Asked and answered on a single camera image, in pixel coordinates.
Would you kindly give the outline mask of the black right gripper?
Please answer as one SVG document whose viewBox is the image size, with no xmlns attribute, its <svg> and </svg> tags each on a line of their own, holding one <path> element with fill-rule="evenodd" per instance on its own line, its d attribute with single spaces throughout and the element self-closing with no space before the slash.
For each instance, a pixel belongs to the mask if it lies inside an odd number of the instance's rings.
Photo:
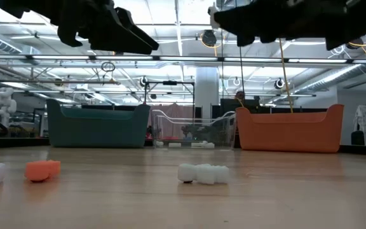
<svg viewBox="0 0 366 229">
<path fill-rule="evenodd" d="M 289 10 L 290 24 L 283 26 Z M 221 29 L 236 36 L 236 45 L 277 39 L 323 38 L 331 50 L 366 35 L 366 0 L 253 1 L 213 14 Z"/>
</svg>

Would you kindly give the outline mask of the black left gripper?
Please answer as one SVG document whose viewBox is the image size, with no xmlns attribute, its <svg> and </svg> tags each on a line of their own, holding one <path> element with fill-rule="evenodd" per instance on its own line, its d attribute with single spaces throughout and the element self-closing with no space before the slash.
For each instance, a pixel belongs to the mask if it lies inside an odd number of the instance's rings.
<svg viewBox="0 0 366 229">
<path fill-rule="evenodd" d="M 130 11 L 111 0 L 0 0 L 0 9 L 17 18 L 34 11 L 58 27 L 61 42 L 82 45 L 81 33 L 96 50 L 150 55 L 159 44 L 133 21 Z"/>
</svg>

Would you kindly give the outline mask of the orange skeleton figure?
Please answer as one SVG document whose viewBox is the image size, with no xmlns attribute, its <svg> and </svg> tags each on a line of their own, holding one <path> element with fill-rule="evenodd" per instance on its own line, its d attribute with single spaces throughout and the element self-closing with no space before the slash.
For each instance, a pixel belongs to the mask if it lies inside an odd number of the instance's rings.
<svg viewBox="0 0 366 229">
<path fill-rule="evenodd" d="M 60 161 L 35 161 L 26 163 L 24 176 L 28 181 L 31 182 L 44 182 L 57 177 L 60 174 L 60 171 Z"/>
</svg>

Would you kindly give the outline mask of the long ceiling light bar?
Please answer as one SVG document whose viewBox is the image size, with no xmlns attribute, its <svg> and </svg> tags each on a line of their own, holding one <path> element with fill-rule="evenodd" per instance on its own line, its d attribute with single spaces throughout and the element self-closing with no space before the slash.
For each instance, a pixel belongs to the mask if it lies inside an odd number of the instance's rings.
<svg viewBox="0 0 366 229">
<path fill-rule="evenodd" d="M 279 63 L 281 58 L 258 57 L 188 57 L 188 56 L 116 56 L 116 55 L 0 55 L 0 59 L 13 60 L 120 60 L 120 61 L 172 61 L 172 62 L 242 62 Z M 366 59 L 301 59 L 284 58 L 291 64 L 366 64 Z"/>
</svg>

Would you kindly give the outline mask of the white round column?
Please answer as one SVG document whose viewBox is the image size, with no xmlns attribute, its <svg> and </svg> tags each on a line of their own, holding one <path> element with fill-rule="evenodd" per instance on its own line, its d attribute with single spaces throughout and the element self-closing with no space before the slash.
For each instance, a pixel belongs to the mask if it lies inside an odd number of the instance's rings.
<svg viewBox="0 0 366 229">
<path fill-rule="evenodd" d="M 199 67 L 195 77 L 195 106 L 201 117 L 211 119 L 212 106 L 219 104 L 219 73 L 217 67 Z"/>
</svg>

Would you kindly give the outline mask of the pink hanging cloth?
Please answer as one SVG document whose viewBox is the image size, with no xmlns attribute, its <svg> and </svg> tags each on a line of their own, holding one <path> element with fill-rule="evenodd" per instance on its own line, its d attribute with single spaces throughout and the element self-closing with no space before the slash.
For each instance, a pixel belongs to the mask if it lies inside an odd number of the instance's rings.
<svg viewBox="0 0 366 229">
<path fill-rule="evenodd" d="M 152 112 L 156 109 L 161 110 L 169 118 L 178 118 L 178 121 L 180 121 L 181 118 L 193 118 L 193 108 L 191 106 L 180 106 L 176 103 L 167 106 L 151 106 L 147 124 L 148 127 L 153 126 Z M 181 130 L 183 125 L 171 123 L 166 118 L 162 118 L 162 120 L 163 124 L 161 130 L 163 132 L 163 137 L 177 137 L 178 139 L 183 139 L 185 137 Z"/>
</svg>

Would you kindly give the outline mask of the teal plastic bin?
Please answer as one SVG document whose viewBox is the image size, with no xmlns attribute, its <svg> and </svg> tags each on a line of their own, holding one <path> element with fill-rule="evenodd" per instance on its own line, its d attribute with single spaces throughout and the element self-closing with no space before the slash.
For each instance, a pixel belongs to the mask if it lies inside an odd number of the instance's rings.
<svg viewBox="0 0 366 229">
<path fill-rule="evenodd" d="M 133 111 L 66 108 L 46 101 L 48 135 L 56 148 L 142 148 L 150 107 Z"/>
</svg>

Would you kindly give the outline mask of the clear plastic bin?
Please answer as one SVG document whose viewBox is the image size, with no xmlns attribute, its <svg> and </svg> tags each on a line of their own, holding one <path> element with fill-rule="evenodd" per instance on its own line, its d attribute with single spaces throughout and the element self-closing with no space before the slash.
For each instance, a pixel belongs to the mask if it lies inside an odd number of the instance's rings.
<svg viewBox="0 0 366 229">
<path fill-rule="evenodd" d="M 218 118 L 174 118 L 151 112 L 152 144 L 156 148 L 230 149 L 234 146 L 236 114 Z"/>
</svg>

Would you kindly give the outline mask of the orange plastic bin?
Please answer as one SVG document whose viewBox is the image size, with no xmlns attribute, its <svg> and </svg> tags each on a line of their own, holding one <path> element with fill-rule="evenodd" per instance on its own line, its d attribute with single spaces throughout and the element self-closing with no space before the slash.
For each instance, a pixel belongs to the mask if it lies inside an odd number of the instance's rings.
<svg viewBox="0 0 366 229">
<path fill-rule="evenodd" d="M 341 143 L 344 106 L 325 112 L 253 114 L 236 109 L 240 146 L 251 151 L 336 153 Z"/>
</svg>

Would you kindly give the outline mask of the black metal frame rig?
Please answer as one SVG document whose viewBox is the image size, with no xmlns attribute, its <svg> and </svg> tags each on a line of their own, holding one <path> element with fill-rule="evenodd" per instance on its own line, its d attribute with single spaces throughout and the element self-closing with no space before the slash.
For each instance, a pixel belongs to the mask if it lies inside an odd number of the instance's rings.
<svg viewBox="0 0 366 229">
<path fill-rule="evenodd" d="M 172 81 L 172 80 L 166 80 L 166 81 L 146 81 L 144 83 L 144 104 L 147 103 L 147 96 L 149 93 L 159 84 L 166 85 L 166 86 L 177 86 L 182 85 L 193 97 L 193 107 L 195 107 L 195 82 L 185 82 L 185 81 Z"/>
</svg>

